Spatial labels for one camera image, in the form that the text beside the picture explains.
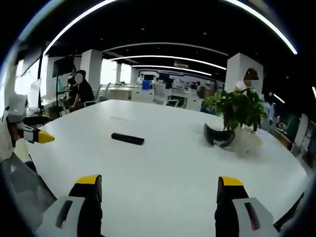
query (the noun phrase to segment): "window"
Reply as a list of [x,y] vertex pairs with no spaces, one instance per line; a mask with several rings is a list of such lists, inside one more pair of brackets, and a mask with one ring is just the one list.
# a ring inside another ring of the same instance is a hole
[[117,66],[118,64],[114,61],[102,60],[100,84],[116,83]]
[[130,84],[131,73],[132,67],[130,65],[122,63],[119,80]]
[[22,77],[15,80],[14,91],[17,94],[27,95],[30,91],[31,84],[38,79],[40,60],[36,61]]
[[16,67],[15,78],[19,78],[22,75],[24,59],[18,62],[18,66]]
[[1,85],[0,85],[0,113],[3,113],[5,109],[5,104],[4,104],[4,86],[6,82],[6,71],[3,74],[2,80],[1,80]]

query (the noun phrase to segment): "black shirt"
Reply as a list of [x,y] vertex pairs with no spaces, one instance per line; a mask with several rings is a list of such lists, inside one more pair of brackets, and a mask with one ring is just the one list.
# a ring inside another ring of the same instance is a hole
[[93,91],[90,84],[84,79],[78,86],[78,94],[81,102],[93,101]]

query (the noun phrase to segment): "ceiling light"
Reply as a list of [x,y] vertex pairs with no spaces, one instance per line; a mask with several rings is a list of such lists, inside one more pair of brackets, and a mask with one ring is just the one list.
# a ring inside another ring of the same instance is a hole
[[200,48],[202,50],[208,50],[211,52],[215,52],[215,53],[219,53],[225,56],[229,56],[227,53],[223,53],[221,51],[215,50],[215,49],[211,49],[211,48],[206,48],[206,47],[202,47],[202,46],[198,46],[198,45],[193,45],[193,44],[187,44],[187,43],[173,43],[173,42],[147,42],[147,43],[132,43],[132,44],[126,44],[126,45],[121,45],[121,46],[117,46],[114,48],[108,48],[106,50],[103,50],[103,52],[107,52],[107,51],[113,51],[115,49],[119,49],[119,48],[126,48],[126,47],[132,47],[132,46],[140,46],[140,45],[154,45],[154,44],[169,44],[169,45],[180,45],[180,46],[187,46],[187,47],[194,47],[194,48]]
[[316,99],[316,89],[315,89],[315,87],[312,87],[312,89],[313,89],[314,96],[315,96],[315,99]]
[[169,66],[154,66],[154,65],[134,65],[132,66],[133,68],[168,68],[168,69],[177,69],[177,70],[182,70],[182,71],[188,71],[188,72],[193,72],[193,73],[201,73],[204,75],[211,76],[212,74],[210,73],[204,73],[192,69],[187,69],[187,68],[177,68],[177,67],[169,67]]
[[72,22],[70,22],[65,28],[63,28],[63,30],[61,32],[59,32],[59,34],[51,41],[51,43],[47,46],[47,48],[44,51],[44,55],[48,53],[48,51],[50,50],[50,48],[52,48],[52,46],[58,41],[58,39],[67,31],[69,30],[75,23],[77,23],[78,21],[80,21],[82,18],[86,17],[87,15],[93,13],[94,11],[98,10],[99,8],[106,6],[110,3],[113,3],[117,0],[106,0],[103,1],[99,4],[96,4],[95,6],[93,6],[92,8],[88,9],[87,11],[85,11],[84,13],[82,13],[80,16],[76,17]]
[[285,103],[285,101],[282,100],[280,97],[278,97],[276,94],[273,94],[273,96],[274,96],[276,99],[278,99],[279,101],[281,101],[282,103]]
[[239,6],[240,8],[246,10],[247,12],[252,14],[253,16],[257,17],[264,24],[266,24],[271,30],[273,30],[281,38],[281,40],[283,40],[283,42],[288,46],[288,48],[294,54],[297,54],[296,49],[291,44],[291,42],[286,38],[286,36],[272,22],[270,22],[266,17],[264,17],[259,12],[257,12],[256,10],[252,9],[250,6],[244,4],[244,3],[240,2],[240,1],[237,1],[237,0],[224,0],[224,1],[230,2],[230,3],[232,3],[232,4],[236,5],[236,6]]
[[182,58],[182,57],[174,57],[174,56],[162,56],[162,55],[140,55],[140,56],[127,56],[127,57],[120,57],[120,58],[112,58],[110,59],[110,61],[113,60],[121,60],[121,59],[128,59],[128,58],[173,58],[173,59],[179,59],[179,60],[187,60],[187,61],[192,61],[192,62],[196,62],[196,63],[203,63],[203,64],[207,64],[216,68],[220,68],[223,70],[226,70],[226,68],[212,64],[212,63],[207,63],[207,62],[203,62],[200,60],[196,60],[196,59],[191,59],[191,58]]

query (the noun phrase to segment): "column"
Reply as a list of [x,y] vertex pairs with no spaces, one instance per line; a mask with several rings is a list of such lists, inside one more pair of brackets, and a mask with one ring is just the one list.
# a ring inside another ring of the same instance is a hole
[[253,80],[251,84],[258,95],[261,95],[263,85],[263,66],[252,58],[243,55],[242,53],[236,54],[227,61],[227,72],[224,89],[227,92],[232,92],[237,81],[243,79],[248,68],[253,68],[258,73],[259,80]]
[[117,84],[120,83],[120,72],[122,70],[122,64],[121,63],[117,63],[117,78],[116,78],[116,82]]
[[137,78],[138,78],[138,69],[132,68],[130,83],[131,84],[136,84]]
[[15,93],[14,88],[15,88],[16,68],[17,68],[17,65],[10,66],[7,69],[7,72],[6,72],[6,75],[5,75],[6,78],[4,78],[4,80],[5,80],[4,106],[5,107],[8,106],[8,102],[9,102],[10,96]]
[[90,49],[82,54],[80,69],[86,71],[86,79],[92,89],[100,86],[102,51]]
[[308,126],[308,117],[305,114],[302,114],[301,120],[300,120],[300,125],[298,127],[298,131],[296,133],[295,137],[295,144],[299,147],[302,145],[302,142],[304,140],[304,136],[307,130]]

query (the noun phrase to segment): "person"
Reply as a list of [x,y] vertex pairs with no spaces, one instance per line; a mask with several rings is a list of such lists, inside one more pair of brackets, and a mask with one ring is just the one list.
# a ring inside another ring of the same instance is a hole
[[236,83],[234,91],[250,88],[252,80],[259,80],[258,73],[253,68],[248,68],[243,79]]
[[264,95],[264,102],[262,103],[264,112],[267,114],[267,117],[264,118],[261,122],[261,129],[268,131],[272,135],[274,134],[274,115],[275,115],[275,107],[273,104],[272,92],[270,91],[268,94]]
[[136,84],[142,84],[144,80],[144,74],[141,74],[140,77],[137,79]]
[[84,70],[79,70],[74,74],[76,84],[73,87],[78,87],[78,92],[73,105],[69,107],[70,113],[83,108],[85,102],[94,100],[92,88],[85,75],[86,72]]

